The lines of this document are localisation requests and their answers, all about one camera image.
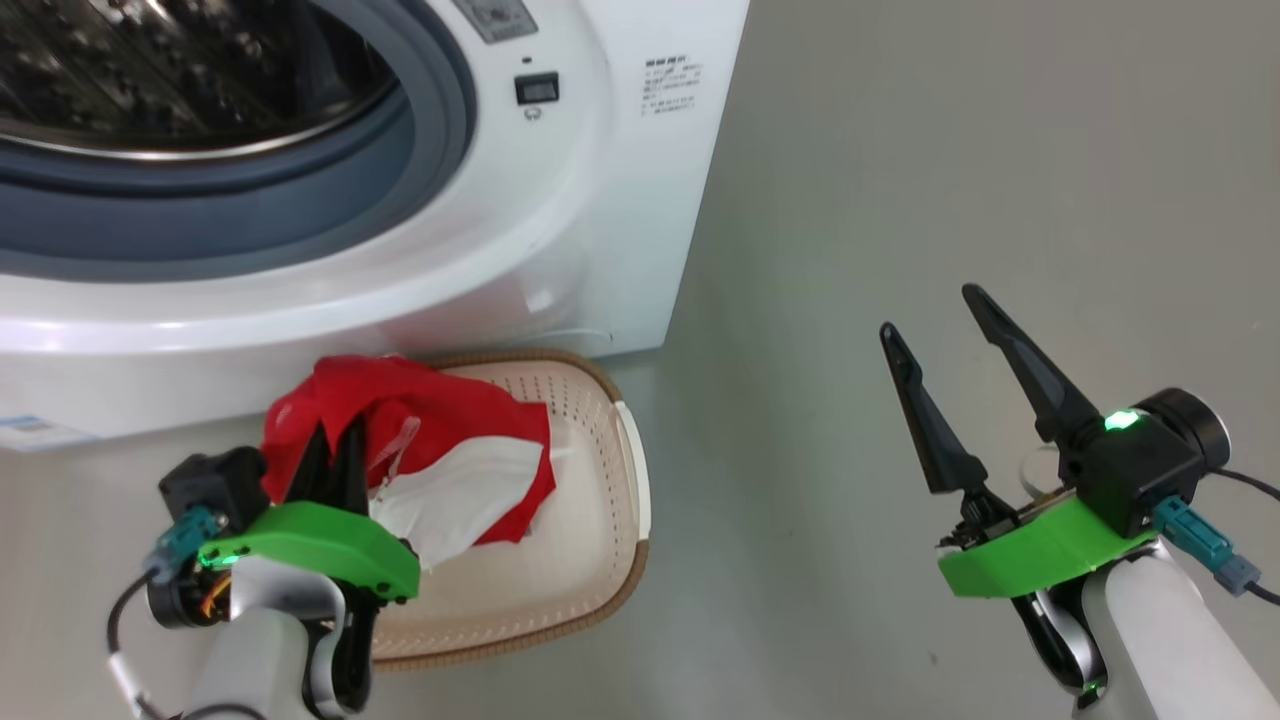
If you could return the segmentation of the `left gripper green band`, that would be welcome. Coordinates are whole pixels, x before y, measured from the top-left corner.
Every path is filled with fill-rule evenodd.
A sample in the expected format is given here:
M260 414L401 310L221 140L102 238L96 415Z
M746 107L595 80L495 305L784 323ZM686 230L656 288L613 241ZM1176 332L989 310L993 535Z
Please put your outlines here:
M314 571L378 598L403 603L419 597L421 566L413 551L369 514L367 436L357 416L338 445L338 507L329 496L332 450L316 424L291 478L291 502L269 507L238 536L205 542L198 561L225 570L250 556Z

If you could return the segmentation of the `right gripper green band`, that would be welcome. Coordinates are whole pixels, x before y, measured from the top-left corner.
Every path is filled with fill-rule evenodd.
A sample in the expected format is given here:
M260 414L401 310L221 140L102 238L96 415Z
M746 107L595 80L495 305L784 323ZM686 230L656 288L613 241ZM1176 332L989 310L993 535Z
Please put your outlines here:
M1018 323L977 283L963 297L989 345L1006 357L1046 443L1069 445L1100 423L1098 409ZM938 569L961 598L1011 600L1085 577L1155 542L1155 527L1116 533L1074 489L1019 509L986 487L983 462L969 454L923 382L923 372L896 325L879 342L911 442L932 495L966 492L961 521L938 539Z

